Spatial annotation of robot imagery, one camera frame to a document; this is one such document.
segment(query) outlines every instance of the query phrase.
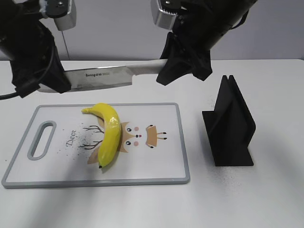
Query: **knife block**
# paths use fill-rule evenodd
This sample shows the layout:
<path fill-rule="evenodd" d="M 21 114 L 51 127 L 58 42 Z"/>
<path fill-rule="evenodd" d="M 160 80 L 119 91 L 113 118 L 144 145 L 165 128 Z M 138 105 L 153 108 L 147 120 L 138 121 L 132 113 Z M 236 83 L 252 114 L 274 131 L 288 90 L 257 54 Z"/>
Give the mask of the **knife block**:
<path fill-rule="evenodd" d="M 232 75 L 224 75 L 214 111 L 203 118 L 216 166 L 252 166 L 248 145 L 255 122 Z"/>

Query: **white tabletop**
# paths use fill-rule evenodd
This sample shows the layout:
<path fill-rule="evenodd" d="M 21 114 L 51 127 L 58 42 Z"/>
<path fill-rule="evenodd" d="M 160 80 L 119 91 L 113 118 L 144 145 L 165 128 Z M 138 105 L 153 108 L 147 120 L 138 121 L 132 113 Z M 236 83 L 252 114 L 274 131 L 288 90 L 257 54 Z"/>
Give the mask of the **white tabletop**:
<path fill-rule="evenodd" d="M 119 62 L 67 61 L 65 69 Z M 304 61 L 213 61 L 205 82 L 191 75 L 162 86 L 156 75 L 132 86 L 0 101 L 2 177 L 38 105 L 176 102 L 191 181 L 185 185 L 69 189 L 0 187 L 0 226 L 10 228 L 299 228 L 304 225 Z M 212 110 L 223 74 L 233 74 L 256 122 L 253 167 L 215 167 L 201 115 Z M 0 62 L 0 91 L 13 91 Z"/>

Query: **banana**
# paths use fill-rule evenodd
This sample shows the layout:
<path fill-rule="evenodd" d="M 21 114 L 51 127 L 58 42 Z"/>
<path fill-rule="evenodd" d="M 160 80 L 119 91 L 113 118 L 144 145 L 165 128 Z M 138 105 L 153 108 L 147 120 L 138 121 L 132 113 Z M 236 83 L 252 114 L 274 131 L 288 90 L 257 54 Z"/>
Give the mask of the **banana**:
<path fill-rule="evenodd" d="M 84 114 L 94 114 L 104 120 L 104 139 L 99 147 L 98 162 L 102 168 L 114 158 L 120 141 L 121 124 L 117 112 L 110 105 L 99 103 L 92 108 L 81 110 Z"/>

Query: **cable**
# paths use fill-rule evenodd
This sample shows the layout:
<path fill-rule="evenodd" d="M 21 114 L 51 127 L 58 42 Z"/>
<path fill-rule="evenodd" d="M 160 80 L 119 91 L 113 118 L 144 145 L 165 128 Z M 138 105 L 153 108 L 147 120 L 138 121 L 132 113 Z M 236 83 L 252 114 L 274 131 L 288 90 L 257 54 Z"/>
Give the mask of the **cable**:
<path fill-rule="evenodd" d="M 48 71 L 50 70 L 52 63 L 53 63 L 53 59 L 54 59 L 54 54 L 55 53 L 55 43 L 52 39 L 52 52 L 51 52 L 51 58 L 49 60 L 48 66 L 47 68 L 44 70 L 43 74 L 41 75 L 40 78 L 37 79 L 37 83 L 40 83 L 43 78 L 45 77 L 45 75 L 48 73 Z M 14 97 L 19 96 L 19 94 L 17 92 L 11 93 L 11 94 L 6 94 L 6 95 L 0 95 L 0 100 L 7 100 L 7 99 L 11 99 Z"/>
<path fill-rule="evenodd" d="M 247 18 L 247 16 L 248 16 L 248 13 L 249 13 L 249 11 L 247 11 L 247 12 L 243 15 L 243 17 L 242 17 L 242 19 L 239 21 L 239 23 L 238 23 L 236 26 L 232 27 L 230 30 L 236 29 L 236 28 L 240 27 L 242 24 L 244 24 L 245 21 L 246 21 L 246 18 Z"/>
<path fill-rule="evenodd" d="M 19 96 L 19 94 L 17 92 L 14 92 L 12 94 L 5 94 L 5 95 L 1 95 L 0 96 L 0 100 L 6 100 L 6 99 L 10 99 L 13 97 Z"/>

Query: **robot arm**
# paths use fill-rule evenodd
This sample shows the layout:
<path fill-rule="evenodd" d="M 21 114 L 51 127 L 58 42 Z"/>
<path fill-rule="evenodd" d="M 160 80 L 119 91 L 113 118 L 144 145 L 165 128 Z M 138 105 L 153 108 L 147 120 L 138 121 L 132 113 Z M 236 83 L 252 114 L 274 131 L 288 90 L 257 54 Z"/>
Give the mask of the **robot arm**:
<path fill-rule="evenodd" d="M 167 85 L 192 73 L 205 80 L 211 73 L 210 49 L 231 29 L 246 20 L 257 0 L 152 0 L 156 25 L 172 32 L 161 58 L 168 61 L 157 77 Z"/>
<path fill-rule="evenodd" d="M 58 93 L 70 90 L 64 75 L 54 37 L 39 21 L 54 18 L 58 30 L 76 25 L 73 0 L 28 0 L 15 4 L 0 1 L 0 49 L 10 59 L 12 84 L 16 92 L 0 96 L 0 100 L 25 97 L 44 84 Z"/>
<path fill-rule="evenodd" d="M 168 33 L 161 59 L 168 59 L 157 82 L 167 85 L 192 73 L 211 73 L 210 49 L 231 29 L 244 23 L 257 0 L 152 0 L 153 21 Z M 76 24 L 73 0 L 0 0 L 0 49 L 10 58 L 15 93 L 25 97 L 44 84 L 58 93 L 71 89 L 51 32 L 39 21 L 54 18 L 58 30 Z"/>

